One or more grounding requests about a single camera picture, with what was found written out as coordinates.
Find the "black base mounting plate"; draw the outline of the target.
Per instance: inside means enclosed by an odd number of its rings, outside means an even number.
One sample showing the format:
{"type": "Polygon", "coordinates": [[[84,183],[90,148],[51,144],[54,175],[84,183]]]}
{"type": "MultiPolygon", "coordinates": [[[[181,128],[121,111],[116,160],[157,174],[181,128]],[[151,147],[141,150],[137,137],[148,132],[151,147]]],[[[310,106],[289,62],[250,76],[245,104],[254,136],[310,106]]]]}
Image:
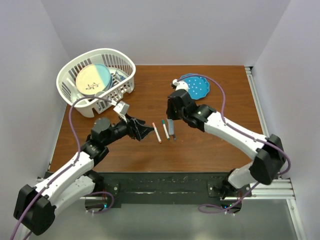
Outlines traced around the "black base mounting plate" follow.
{"type": "Polygon", "coordinates": [[[94,192],[85,201],[88,210],[103,205],[201,205],[229,207],[248,192],[223,190],[225,172],[95,172],[85,173],[94,182],[94,192]]]}

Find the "aluminium frame rail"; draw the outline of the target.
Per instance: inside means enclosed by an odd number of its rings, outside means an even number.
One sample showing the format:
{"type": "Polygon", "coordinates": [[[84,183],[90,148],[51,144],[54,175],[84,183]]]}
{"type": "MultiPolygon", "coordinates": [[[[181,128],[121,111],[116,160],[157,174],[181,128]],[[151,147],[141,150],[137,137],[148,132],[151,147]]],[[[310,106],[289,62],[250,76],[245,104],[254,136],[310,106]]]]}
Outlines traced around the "aluminium frame rail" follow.
{"type": "MultiPolygon", "coordinates": [[[[253,169],[278,167],[279,170],[280,164],[287,165],[282,141],[277,135],[268,132],[252,68],[246,67],[245,72],[263,132],[263,136],[255,137],[257,143],[261,143],[262,147],[258,151],[257,158],[254,159],[253,169]]],[[[304,240],[306,238],[290,179],[283,179],[281,175],[276,174],[275,180],[269,185],[252,183],[250,186],[252,196],[246,197],[245,200],[250,200],[249,210],[251,212],[256,210],[258,216],[263,221],[266,220],[266,223],[261,226],[267,230],[267,233],[262,235],[263,237],[268,240],[304,240]]]]}

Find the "white plastic dish basket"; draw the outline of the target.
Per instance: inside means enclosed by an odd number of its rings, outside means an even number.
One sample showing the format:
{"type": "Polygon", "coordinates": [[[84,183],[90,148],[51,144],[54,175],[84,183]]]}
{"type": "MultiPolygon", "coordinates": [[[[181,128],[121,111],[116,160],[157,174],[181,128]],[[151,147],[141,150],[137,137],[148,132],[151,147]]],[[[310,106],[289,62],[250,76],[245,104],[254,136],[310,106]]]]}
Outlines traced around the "white plastic dish basket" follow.
{"type": "Polygon", "coordinates": [[[98,48],[83,53],[68,62],[56,77],[56,88],[62,99],[72,105],[84,117],[101,114],[111,104],[94,99],[101,97],[113,101],[122,100],[135,87],[136,66],[124,53],[112,48],[98,48]]]}

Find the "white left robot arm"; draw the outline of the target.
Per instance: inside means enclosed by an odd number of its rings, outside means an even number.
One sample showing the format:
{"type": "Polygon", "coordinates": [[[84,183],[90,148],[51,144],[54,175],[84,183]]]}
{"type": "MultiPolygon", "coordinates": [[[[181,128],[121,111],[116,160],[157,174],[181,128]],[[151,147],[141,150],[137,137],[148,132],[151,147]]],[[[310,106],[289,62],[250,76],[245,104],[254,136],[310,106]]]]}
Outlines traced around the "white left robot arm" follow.
{"type": "Polygon", "coordinates": [[[97,119],[86,142],[78,146],[74,157],[35,186],[25,185],[18,193],[13,216],[14,232],[24,225],[39,236],[49,229],[56,217],[86,195],[103,193],[103,177],[93,171],[109,153],[108,145],[129,136],[141,141],[154,129],[145,121],[125,115],[117,124],[106,117],[97,119]]]}

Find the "light blue pen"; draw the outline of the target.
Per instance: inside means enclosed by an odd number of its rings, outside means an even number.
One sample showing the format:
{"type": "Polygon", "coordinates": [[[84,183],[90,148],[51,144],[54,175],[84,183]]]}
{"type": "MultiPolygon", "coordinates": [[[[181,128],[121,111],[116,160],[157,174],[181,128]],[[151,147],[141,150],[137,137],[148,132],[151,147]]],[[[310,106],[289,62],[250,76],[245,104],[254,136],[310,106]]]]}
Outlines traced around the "light blue pen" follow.
{"type": "Polygon", "coordinates": [[[174,121],[172,119],[167,119],[168,124],[168,134],[173,136],[175,134],[174,121]]]}

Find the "white pen with teal tip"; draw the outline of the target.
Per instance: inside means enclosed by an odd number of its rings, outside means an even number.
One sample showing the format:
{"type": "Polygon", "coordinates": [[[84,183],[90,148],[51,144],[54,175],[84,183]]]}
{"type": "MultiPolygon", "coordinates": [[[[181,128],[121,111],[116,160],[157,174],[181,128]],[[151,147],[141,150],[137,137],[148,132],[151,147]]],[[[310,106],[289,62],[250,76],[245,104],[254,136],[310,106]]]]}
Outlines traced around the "white pen with teal tip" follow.
{"type": "Polygon", "coordinates": [[[170,138],[169,132],[167,130],[167,126],[166,126],[166,123],[165,123],[164,119],[162,119],[161,122],[162,122],[162,126],[163,126],[163,129],[164,129],[165,136],[166,136],[167,140],[170,140],[171,138],[170,138]]]}

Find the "blue dotted plate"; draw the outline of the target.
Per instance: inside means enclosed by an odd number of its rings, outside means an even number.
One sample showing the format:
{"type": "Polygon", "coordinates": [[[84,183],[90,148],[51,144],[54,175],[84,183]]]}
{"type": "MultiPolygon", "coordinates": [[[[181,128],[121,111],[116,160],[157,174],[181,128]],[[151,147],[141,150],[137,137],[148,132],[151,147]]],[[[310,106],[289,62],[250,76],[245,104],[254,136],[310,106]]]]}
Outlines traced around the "blue dotted plate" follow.
{"type": "Polygon", "coordinates": [[[188,93],[193,100],[200,100],[210,92],[208,80],[196,73],[188,73],[180,77],[188,85],[188,93]]]}

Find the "white cup in basket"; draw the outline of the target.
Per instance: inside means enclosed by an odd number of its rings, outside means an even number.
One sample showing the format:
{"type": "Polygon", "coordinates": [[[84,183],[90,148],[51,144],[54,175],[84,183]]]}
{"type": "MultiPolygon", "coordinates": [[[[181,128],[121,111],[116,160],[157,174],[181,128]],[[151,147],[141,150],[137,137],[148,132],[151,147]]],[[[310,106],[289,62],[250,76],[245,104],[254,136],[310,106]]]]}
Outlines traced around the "white cup in basket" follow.
{"type": "Polygon", "coordinates": [[[104,93],[105,93],[105,91],[99,91],[99,92],[97,92],[94,96],[101,98],[101,96],[102,96],[104,93]]]}

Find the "white pen with orange tip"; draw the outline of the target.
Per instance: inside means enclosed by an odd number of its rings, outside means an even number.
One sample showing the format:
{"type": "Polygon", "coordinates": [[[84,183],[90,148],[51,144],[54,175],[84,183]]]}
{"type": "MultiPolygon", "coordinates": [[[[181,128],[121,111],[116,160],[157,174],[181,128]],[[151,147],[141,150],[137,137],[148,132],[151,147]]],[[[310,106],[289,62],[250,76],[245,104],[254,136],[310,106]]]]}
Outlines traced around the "white pen with orange tip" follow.
{"type": "Polygon", "coordinates": [[[153,129],[154,129],[156,138],[157,138],[158,142],[161,144],[161,143],[162,143],[162,140],[161,140],[161,137],[160,137],[160,135],[159,135],[158,129],[157,129],[157,127],[156,127],[156,125],[155,125],[154,122],[152,122],[152,126],[153,126],[153,129]]]}

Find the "cream and blue plate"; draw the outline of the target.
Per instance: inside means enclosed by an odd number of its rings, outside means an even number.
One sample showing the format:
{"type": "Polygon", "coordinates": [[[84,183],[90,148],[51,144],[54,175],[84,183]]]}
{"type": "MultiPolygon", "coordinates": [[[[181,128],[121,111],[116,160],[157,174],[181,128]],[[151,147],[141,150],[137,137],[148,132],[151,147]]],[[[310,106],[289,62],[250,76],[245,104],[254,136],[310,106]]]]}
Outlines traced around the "cream and blue plate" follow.
{"type": "Polygon", "coordinates": [[[77,90],[84,96],[94,96],[107,91],[113,85],[110,70],[103,64],[90,64],[84,67],[75,80],[77,90]]]}

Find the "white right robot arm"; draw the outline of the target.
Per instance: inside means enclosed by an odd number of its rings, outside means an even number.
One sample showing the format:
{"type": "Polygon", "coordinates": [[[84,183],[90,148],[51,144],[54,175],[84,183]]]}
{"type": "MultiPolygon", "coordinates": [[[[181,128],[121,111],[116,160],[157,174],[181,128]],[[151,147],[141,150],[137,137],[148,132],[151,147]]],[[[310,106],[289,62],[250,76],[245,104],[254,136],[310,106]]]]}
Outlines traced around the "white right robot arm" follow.
{"type": "Polygon", "coordinates": [[[250,163],[231,170],[217,187],[227,196],[235,196],[242,187],[252,183],[270,185],[285,164],[286,157],[278,136],[267,137],[233,122],[228,123],[214,108],[196,104],[184,89],[168,96],[166,114],[170,120],[182,120],[191,128],[221,138],[251,159],[250,163]]]}

